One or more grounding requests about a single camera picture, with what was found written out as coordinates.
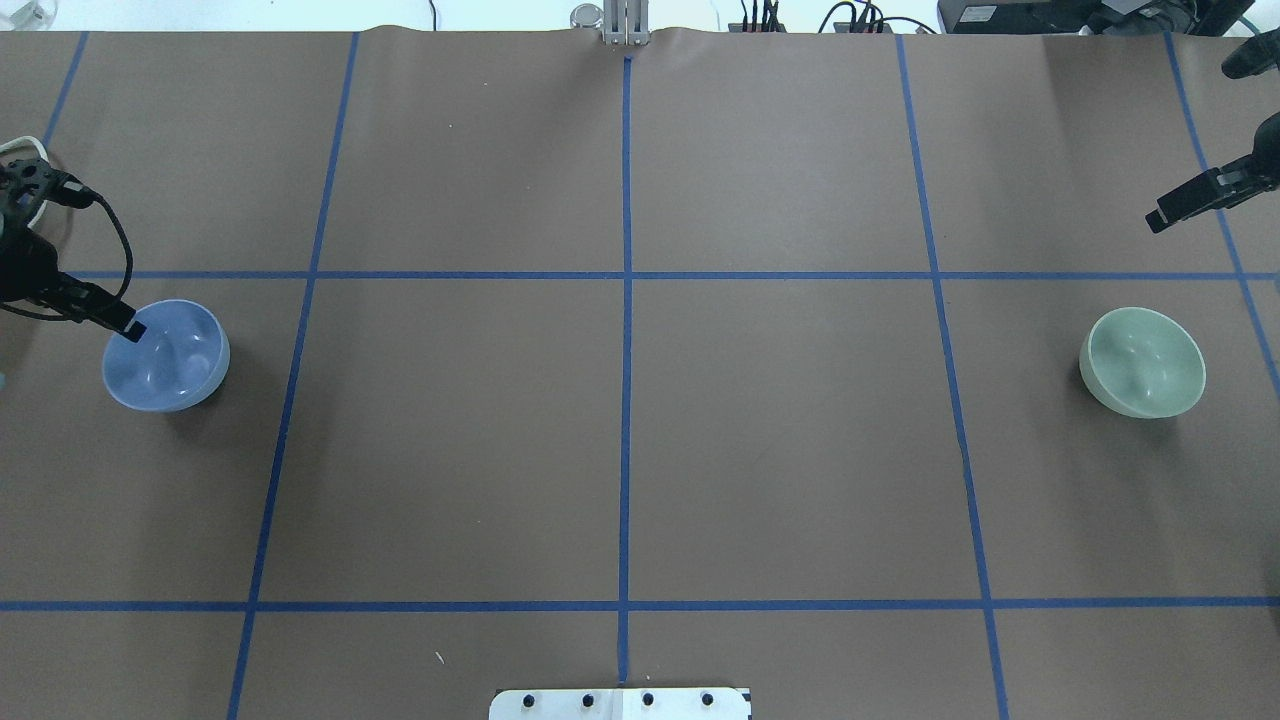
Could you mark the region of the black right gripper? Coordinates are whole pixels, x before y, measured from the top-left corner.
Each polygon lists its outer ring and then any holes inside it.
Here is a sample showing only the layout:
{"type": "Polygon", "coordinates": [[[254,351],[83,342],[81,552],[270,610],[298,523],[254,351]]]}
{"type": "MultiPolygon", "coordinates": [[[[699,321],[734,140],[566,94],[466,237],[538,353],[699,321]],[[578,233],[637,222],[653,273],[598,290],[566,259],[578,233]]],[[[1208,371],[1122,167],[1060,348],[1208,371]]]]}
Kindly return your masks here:
{"type": "Polygon", "coordinates": [[[1178,186],[1156,201],[1146,215],[1149,229],[1158,234],[1179,222],[1210,210],[1234,208],[1245,200],[1279,187],[1279,111],[1261,122],[1254,132],[1249,169],[1210,168],[1178,186]]]}

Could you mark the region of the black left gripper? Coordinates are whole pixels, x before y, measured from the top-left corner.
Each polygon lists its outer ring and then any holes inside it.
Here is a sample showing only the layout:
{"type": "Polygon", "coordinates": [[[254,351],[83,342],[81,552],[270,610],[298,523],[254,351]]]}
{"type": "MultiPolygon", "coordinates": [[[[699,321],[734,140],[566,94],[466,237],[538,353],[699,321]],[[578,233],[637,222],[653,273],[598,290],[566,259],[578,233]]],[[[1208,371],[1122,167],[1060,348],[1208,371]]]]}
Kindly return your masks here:
{"type": "Polygon", "coordinates": [[[137,319],[137,310],[122,296],[99,284],[76,278],[58,279],[58,251],[19,222],[13,213],[3,213],[1,301],[3,309],[24,311],[18,304],[41,310],[55,310],[65,320],[90,322],[128,342],[140,342],[147,327],[137,319]],[[52,290],[52,305],[47,295],[52,290]]]}

